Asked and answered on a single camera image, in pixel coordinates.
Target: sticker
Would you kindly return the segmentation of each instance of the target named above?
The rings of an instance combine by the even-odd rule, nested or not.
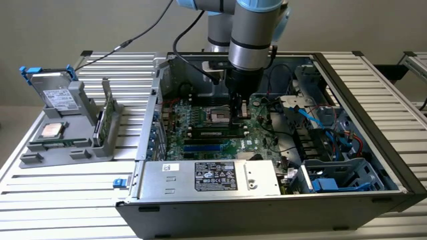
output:
[[[162,168],[161,168],[162,172],[170,172],[170,171],[178,171],[178,170],[180,170],[178,163],[162,164]]]
[[[197,192],[236,191],[234,162],[196,162],[193,188]]]
[[[47,101],[57,111],[77,110],[77,104],[67,89],[42,91]]]

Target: metal panel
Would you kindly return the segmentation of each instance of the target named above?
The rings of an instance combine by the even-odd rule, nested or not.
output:
[[[94,53],[89,60],[99,57],[102,53]],[[361,60],[349,52],[332,52],[324,54],[329,63],[333,65],[360,65]],[[119,90],[129,93],[134,90],[134,95],[118,97],[118,102],[125,105],[125,120],[119,127],[119,145],[114,150],[111,162],[87,163],[83,165],[53,166],[43,168],[19,169],[15,156],[22,151],[25,140],[31,131],[23,137],[19,144],[0,170],[0,239],[31,239],[31,240],[135,240],[134,234],[126,223],[114,210],[113,203],[117,199],[123,199],[126,190],[111,189],[110,180],[117,176],[125,176],[134,169],[135,144],[134,139],[141,130],[138,120],[143,119],[146,98],[137,96],[137,93],[150,87],[152,76],[145,73],[122,73],[123,69],[118,66],[131,64],[133,66],[153,66],[153,53],[115,53],[93,66],[102,68],[86,68],[82,72],[95,74],[79,74],[86,91],[97,93],[97,85],[106,72],[110,77],[111,92]],[[139,67],[145,72],[149,67]],[[341,76],[344,82],[349,84],[349,90],[357,96],[393,96],[384,87],[380,79],[372,73],[365,76],[366,71]],[[412,113],[400,103],[362,103],[373,121],[378,122],[380,129],[394,145],[405,151],[400,154],[410,170],[424,181],[427,186],[427,152],[421,151],[421,143],[425,142],[425,128],[417,125],[402,126],[400,123],[413,122]],[[386,213],[368,222],[356,231],[336,231],[318,233],[294,233],[253,235],[236,237],[216,237],[217,240],[420,240],[427,238],[427,202],[420,202],[406,211]]]

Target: gray floor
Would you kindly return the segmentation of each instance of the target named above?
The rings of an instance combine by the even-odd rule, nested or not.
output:
[[[0,106],[0,167],[41,112],[39,106]]]

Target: white wall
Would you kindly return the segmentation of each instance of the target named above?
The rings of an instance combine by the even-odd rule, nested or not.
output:
[[[427,0],[289,2],[293,11],[278,42],[281,51],[360,50],[373,63],[394,63],[401,51],[427,51]],[[41,104],[19,77],[19,66],[61,68],[74,63],[81,50],[109,51],[152,24],[166,3],[168,0],[1,0],[0,105]],[[126,51],[170,51],[174,37],[196,15],[173,3],[157,27]],[[205,28],[204,17],[181,40],[180,50],[198,51],[204,47]],[[424,98],[427,84],[412,80],[400,85],[413,100]]]

